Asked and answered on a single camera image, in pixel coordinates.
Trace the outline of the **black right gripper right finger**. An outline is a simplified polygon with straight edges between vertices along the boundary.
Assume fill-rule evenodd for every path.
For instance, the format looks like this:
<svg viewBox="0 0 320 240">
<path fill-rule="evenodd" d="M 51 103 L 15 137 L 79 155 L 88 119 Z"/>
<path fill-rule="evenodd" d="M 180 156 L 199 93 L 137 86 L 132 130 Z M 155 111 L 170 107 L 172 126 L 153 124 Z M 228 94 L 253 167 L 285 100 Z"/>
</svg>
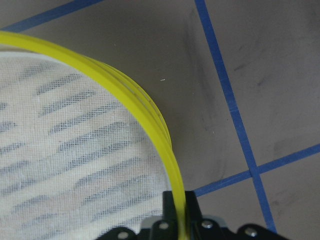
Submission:
<svg viewBox="0 0 320 240">
<path fill-rule="evenodd" d="M 190 240 L 226 240 L 226 222 L 218 216 L 203 215 L 193 191 L 185 191 L 186 230 Z"/>
</svg>

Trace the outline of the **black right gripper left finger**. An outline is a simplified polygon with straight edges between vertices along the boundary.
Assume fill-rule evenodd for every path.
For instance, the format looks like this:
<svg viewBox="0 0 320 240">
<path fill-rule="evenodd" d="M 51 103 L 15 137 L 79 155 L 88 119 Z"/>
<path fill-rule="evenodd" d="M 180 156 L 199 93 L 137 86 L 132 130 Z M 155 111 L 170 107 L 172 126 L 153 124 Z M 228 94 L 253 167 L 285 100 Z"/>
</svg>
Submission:
<svg viewBox="0 0 320 240">
<path fill-rule="evenodd" d="M 178 218 L 174 204 L 173 193 L 164 191 L 162 193 L 162 216 L 152 224 L 150 240 L 177 240 Z"/>
</svg>

